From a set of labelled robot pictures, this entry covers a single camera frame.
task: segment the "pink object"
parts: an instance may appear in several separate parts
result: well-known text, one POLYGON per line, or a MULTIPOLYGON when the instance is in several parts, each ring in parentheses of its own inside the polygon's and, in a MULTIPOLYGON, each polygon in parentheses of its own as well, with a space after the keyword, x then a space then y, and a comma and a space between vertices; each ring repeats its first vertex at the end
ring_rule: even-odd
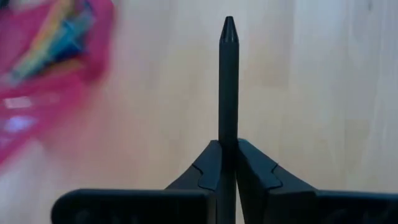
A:
MULTIPOLYGON (((89 0, 96 22, 86 37, 86 54, 79 67, 47 71, 17 87, 0 84, 0 164, 29 138, 51 127, 84 97, 84 90, 101 77, 109 59, 113 24, 110 0, 89 0)), ((0 80, 29 48, 53 4, 28 11, 0 11, 0 80)))

